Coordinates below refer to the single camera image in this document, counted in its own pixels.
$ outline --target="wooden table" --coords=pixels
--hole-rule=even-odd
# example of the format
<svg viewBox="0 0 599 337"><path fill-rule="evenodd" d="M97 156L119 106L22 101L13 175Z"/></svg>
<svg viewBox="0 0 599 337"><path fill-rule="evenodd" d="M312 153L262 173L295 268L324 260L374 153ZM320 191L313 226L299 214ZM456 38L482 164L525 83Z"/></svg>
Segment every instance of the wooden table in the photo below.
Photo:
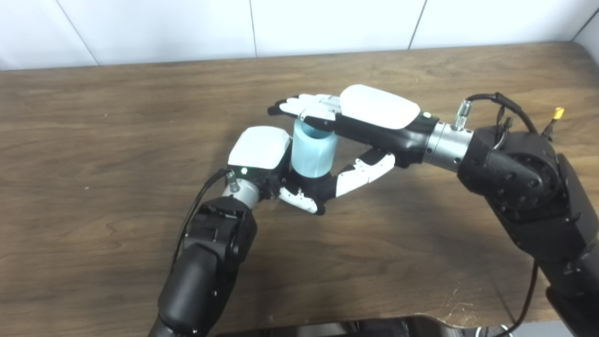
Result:
<svg viewBox="0 0 599 337"><path fill-rule="evenodd" d="M599 71L573 43L0 73L3 336L145 336L179 225L247 127L298 93L363 83L444 121L502 93L565 152L599 207ZM470 128L493 124L476 103ZM516 128L523 128L518 122ZM334 169L365 146L340 140ZM220 193L220 187L209 195ZM423 314L510 323L531 259L482 198L429 165L395 169L325 216L261 203L259 230L214 332ZM556 319L539 280L528 321Z"/></svg>

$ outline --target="wall tile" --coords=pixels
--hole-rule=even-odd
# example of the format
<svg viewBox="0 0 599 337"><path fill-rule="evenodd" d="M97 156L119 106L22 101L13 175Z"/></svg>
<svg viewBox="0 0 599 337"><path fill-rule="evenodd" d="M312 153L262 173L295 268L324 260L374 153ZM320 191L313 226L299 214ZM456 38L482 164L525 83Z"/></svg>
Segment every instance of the wall tile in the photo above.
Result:
<svg viewBox="0 0 599 337"><path fill-rule="evenodd" d="M428 0L412 48L569 41L599 0Z"/></svg>
<svg viewBox="0 0 599 337"><path fill-rule="evenodd" d="M0 0L0 69L96 65L55 0Z"/></svg>
<svg viewBox="0 0 599 337"><path fill-rule="evenodd" d="M407 49L424 0L252 0L258 56Z"/></svg>
<svg viewBox="0 0 599 337"><path fill-rule="evenodd" d="M59 0L100 64L255 57L249 0Z"/></svg>

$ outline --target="cable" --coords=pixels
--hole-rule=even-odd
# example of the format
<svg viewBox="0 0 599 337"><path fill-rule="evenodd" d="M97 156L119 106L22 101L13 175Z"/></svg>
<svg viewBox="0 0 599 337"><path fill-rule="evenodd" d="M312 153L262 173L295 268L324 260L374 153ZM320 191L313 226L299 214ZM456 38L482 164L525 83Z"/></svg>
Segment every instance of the cable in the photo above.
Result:
<svg viewBox="0 0 599 337"><path fill-rule="evenodd" d="M517 105L514 101L505 97L502 93L496 92L494 94L476 94L466 98L467 101L479 101L479 100L489 100L495 102L501 106L504 106L511 110L513 113L518 115L520 119L524 122L529 132L538 134L537 128L534 126L534 123L528 117L528 115L522 110L522 107Z"/></svg>
<svg viewBox="0 0 599 337"><path fill-rule="evenodd" d="M173 257L171 258L171 267L170 267L169 273L173 272L175 262L177 261L177 256L179 255L179 249L181 249L181 243L183 242L183 237L185 236L185 230L187 229L187 225L189 225L191 220L195 217L196 213L198 212L199 202L204 197L204 194L206 193L206 191L208 191L208 189L212 185L214 185L214 183L217 182L220 178L224 177L228 171L229 170L225 170L225 169L221 168L217 172L215 172L212 175L212 177L208 178L208 180L206 181L206 183L204 184L202 189L199 191L198 195L195 197L195 200L191 204L191 208L189 209L189 211L187 212L187 215L185 216L185 220L183 220L183 223L181 224L181 229L179 230L179 236L177 237L177 244L176 244L175 250L173 252Z"/></svg>
<svg viewBox="0 0 599 337"><path fill-rule="evenodd" d="M520 313L520 317L514 322L514 325L506 329L506 331L500 333L499 335L495 335L493 337L505 337L510 335L514 330L516 330L522 323L524 322L524 318L528 313L528 307L530 306L530 302L533 300L534 294L534 286L537 283L537 274L539 274L539 264L535 260L533 263L533 272L530 276L530 285L528 286L528 293L526 294L526 299L524 300L524 305L522 306L522 312Z"/></svg>

